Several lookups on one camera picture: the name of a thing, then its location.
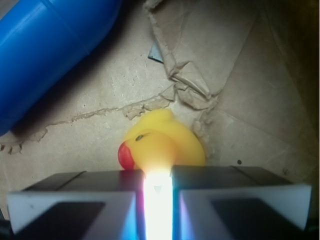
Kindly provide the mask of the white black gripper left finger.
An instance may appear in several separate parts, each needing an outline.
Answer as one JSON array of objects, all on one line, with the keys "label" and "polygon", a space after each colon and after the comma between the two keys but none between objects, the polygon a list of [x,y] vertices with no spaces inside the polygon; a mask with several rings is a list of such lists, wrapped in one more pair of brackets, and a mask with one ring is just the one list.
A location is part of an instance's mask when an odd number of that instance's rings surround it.
[{"label": "white black gripper left finger", "polygon": [[141,170],[56,173],[7,195],[15,240],[144,240]]}]

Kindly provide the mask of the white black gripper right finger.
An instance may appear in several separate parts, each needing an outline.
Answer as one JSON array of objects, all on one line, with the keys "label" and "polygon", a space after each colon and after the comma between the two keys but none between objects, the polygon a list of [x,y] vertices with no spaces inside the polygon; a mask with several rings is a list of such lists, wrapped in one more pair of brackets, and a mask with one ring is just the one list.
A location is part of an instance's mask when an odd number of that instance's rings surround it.
[{"label": "white black gripper right finger", "polygon": [[261,167],[174,166],[175,240],[309,240],[312,188]]}]

